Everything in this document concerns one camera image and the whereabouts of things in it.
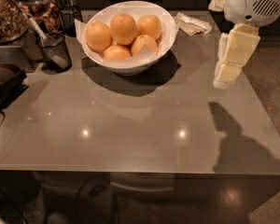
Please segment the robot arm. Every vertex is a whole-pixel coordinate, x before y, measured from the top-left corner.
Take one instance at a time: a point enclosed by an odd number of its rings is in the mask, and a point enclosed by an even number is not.
[[[235,82],[256,49],[259,28],[280,16],[280,0],[213,0],[209,9],[224,11],[225,19],[235,24],[219,41],[214,86],[225,90]]]

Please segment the white bowl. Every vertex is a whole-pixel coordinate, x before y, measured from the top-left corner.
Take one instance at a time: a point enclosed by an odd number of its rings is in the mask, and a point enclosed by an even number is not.
[[[142,49],[137,55],[129,59],[120,61],[110,61],[103,58],[103,54],[95,52],[90,49],[85,41],[85,29],[81,33],[81,45],[85,53],[96,63],[120,75],[135,75],[146,69],[152,64],[157,62],[175,42],[175,37],[178,31],[178,26],[175,24],[173,17],[164,8],[142,1],[131,1],[118,3],[113,6],[107,7],[97,14],[95,14],[88,23],[92,21],[104,22],[110,25],[112,18],[117,13],[127,13],[131,15],[137,22],[140,17],[144,15],[154,14],[159,17],[161,21],[162,31],[161,38],[158,40],[158,53],[157,55],[150,51],[148,48]]]

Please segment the crumpled napkin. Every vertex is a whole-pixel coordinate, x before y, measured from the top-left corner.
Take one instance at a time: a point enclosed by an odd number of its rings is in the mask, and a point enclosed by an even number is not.
[[[178,12],[176,16],[174,16],[174,20],[179,28],[188,35],[199,33],[209,34],[213,29],[209,22],[189,17],[181,12]]]

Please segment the speaker grille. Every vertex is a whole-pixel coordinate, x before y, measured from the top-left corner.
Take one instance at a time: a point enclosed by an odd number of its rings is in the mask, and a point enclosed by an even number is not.
[[[272,0],[259,0],[253,4],[253,11],[264,17],[272,16],[279,10],[279,4]]]

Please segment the gray table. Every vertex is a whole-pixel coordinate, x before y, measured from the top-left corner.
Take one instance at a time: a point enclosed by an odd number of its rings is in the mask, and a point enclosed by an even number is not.
[[[134,77],[93,63],[67,37],[73,67],[52,75],[39,65],[5,110],[0,170],[280,175],[280,136],[245,75],[213,87],[219,36],[179,31]]]

